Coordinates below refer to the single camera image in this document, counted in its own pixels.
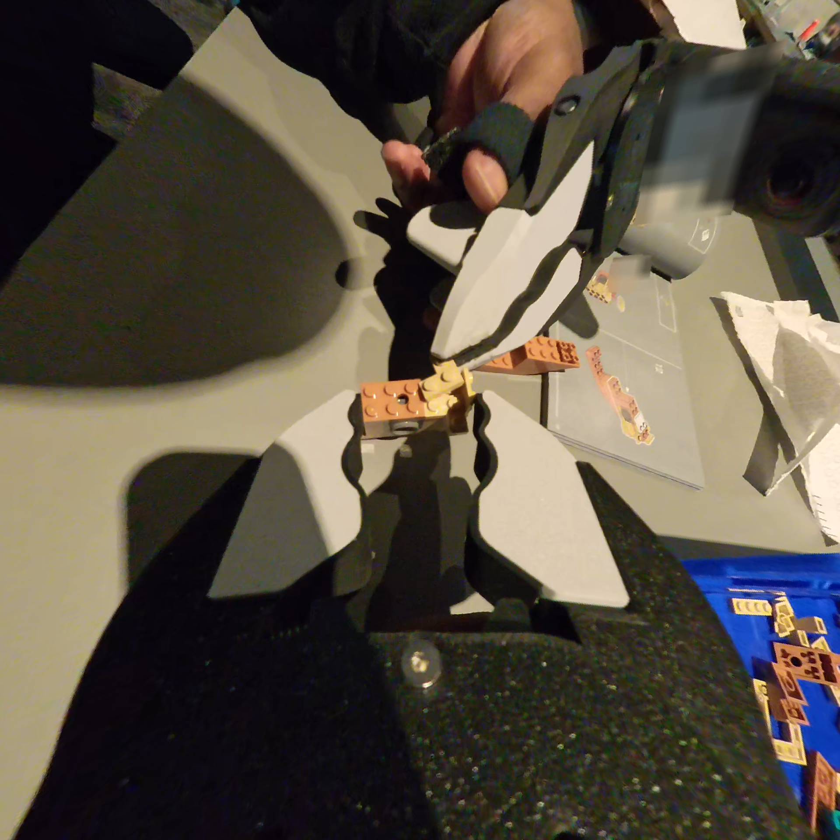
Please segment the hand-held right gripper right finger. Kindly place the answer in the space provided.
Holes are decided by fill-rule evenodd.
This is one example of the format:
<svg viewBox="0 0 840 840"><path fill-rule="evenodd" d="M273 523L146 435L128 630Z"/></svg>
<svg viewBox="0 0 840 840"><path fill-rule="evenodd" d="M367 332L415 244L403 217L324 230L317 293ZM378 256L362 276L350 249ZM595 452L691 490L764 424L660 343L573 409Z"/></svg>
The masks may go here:
<svg viewBox="0 0 840 840"><path fill-rule="evenodd" d="M572 454L495 392L476 397L469 582L501 597L626 607L629 594Z"/></svg>

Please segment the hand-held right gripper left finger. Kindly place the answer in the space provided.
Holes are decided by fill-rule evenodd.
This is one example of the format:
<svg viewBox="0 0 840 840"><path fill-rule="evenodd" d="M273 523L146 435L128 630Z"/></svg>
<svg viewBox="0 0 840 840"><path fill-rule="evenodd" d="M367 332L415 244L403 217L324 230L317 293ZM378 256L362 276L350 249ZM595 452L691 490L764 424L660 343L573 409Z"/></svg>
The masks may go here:
<svg viewBox="0 0 840 840"><path fill-rule="evenodd" d="M268 447L216 576L213 600L289 591L325 573L327 591L351 595L370 579L361 487L359 395L341 391Z"/></svg>

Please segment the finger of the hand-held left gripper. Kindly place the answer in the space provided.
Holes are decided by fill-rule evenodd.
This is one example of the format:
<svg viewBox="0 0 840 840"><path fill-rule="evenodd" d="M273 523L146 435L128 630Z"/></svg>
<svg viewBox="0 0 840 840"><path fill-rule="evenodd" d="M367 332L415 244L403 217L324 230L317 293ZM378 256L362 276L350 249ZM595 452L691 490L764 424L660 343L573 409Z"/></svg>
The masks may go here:
<svg viewBox="0 0 840 840"><path fill-rule="evenodd" d="M475 369L537 336L577 287L581 262L577 248L552 248L489 334L458 353L458 365Z"/></svg>
<svg viewBox="0 0 840 840"><path fill-rule="evenodd" d="M593 155L590 142L534 215L499 206L478 226L461 202L428 206L411 219L408 241L455 275L432 341L436 360L457 361L489 334L551 249L574 248L567 241L579 222Z"/></svg>

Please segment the brown wedge brick piece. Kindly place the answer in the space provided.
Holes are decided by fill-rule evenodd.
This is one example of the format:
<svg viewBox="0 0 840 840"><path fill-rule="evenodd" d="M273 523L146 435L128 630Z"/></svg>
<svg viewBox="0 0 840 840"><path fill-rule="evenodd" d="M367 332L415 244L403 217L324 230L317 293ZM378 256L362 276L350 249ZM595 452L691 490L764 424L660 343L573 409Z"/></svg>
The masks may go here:
<svg viewBox="0 0 840 840"><path fill-rule="evenodd" d="M542 375L576 370L581 361L574 343L538 336L522 346L489 360L476 372L504 375Z"/></svg>

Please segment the brown and tan brick assembly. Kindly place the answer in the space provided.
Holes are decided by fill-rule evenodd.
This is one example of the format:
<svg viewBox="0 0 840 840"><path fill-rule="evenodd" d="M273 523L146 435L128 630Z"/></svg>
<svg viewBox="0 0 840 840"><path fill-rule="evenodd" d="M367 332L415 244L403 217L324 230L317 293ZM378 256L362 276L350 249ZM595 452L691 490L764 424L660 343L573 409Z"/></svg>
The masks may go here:
<svg viewBox="0 0 840 840"><path fill-rule="evenodd" d="M420 390L423 379L369 382L360 388L361 417L366 439L409 436L431 430L450 435L468 430L468 416L476 397L474 376L462 370L465 385L455 395L426 404Z"/></svg>

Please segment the grey desk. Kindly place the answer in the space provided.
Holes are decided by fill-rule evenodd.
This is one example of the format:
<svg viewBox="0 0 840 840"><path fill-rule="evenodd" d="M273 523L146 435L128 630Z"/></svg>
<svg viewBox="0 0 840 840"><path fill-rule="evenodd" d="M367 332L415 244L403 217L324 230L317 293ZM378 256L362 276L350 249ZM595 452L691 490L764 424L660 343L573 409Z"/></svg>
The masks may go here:
<svg viewBox="0 0 840 840"><path fill-rule="evenodd" d="M17 838L812 838L747 677L681 563L592 467L632 576L579 645L409 636L290 595L207 597L258 459L348 385L380 300L299 127L372 138L235 13L2 294L2 687Z"/></svg>

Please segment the person's left hand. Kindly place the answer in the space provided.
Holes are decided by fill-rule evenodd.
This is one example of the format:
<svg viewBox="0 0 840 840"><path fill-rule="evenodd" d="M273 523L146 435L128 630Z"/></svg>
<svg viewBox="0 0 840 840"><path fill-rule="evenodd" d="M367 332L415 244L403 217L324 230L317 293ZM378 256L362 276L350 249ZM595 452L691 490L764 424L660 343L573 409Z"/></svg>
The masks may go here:
<svg viewBox="0 0 840 840"><path fill-rule="evenodd" d="M464 128L489 105L505 102L537 122L545 117L563 84L583 73L583 41L570 1L502 3L458 49L449 64L434 115L436 134ZM384 143L381 156L393 192L407 212L448 200L447 188L432 174L419 147ZM468 151L461 176L467 196L483 213L508 192L496 155Z"/></svg>

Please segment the grey instruction booklet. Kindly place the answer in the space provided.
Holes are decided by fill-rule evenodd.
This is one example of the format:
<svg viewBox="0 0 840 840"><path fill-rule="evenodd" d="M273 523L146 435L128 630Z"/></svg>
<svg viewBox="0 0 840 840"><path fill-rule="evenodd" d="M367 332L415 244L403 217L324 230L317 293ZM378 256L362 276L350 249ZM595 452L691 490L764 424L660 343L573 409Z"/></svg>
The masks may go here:
<svg viewBox="0 0 840 840"><path fill-rule="evenodd" d="M709 216L630 227L551 326L581 359L543 377L542 423L564 443L705 486L673 280L697 270L717 229Z"/></svg>

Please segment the blue plastic bin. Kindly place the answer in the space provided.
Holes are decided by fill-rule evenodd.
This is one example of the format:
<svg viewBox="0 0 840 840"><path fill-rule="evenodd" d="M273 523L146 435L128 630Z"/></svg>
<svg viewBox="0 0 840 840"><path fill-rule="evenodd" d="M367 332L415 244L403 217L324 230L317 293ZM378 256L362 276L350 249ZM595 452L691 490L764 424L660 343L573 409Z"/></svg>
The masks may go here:
<svg viewBox="0 0 840 840"><path fill-rule="evenodd" d="M838 553L691 560L686 561L685 565L724 627L722 601L725 591L730 588L753 587L803 592L808 595L831 595L838 602L839 656Z"/></svg>

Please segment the white crumpled paper bag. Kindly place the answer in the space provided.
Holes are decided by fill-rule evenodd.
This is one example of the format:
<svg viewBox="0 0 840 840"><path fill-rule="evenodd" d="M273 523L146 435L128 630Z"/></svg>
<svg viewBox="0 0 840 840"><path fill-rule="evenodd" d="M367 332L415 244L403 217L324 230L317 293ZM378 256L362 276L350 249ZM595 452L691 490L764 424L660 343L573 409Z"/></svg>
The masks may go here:
<svg viewBox="0 0 840 840"><path fill-rule="evenodd" d="M807 301L722 292L711 302L763 409L743 477L768 497L793 483L826 545L839 538L838 323Z"/></svg>

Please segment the pile of loose brick pieces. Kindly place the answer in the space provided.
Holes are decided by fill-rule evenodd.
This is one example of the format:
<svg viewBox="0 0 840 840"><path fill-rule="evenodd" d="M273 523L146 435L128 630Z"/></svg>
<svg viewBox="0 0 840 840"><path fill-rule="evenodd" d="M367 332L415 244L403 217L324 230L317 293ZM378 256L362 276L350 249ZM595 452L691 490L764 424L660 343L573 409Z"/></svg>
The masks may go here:
<svg viewBox="0 0 840 840"><path fill-rule="evenodd" d="M722 603L794 800L816 837L838 838L837 599L738 587Z"/></svg>

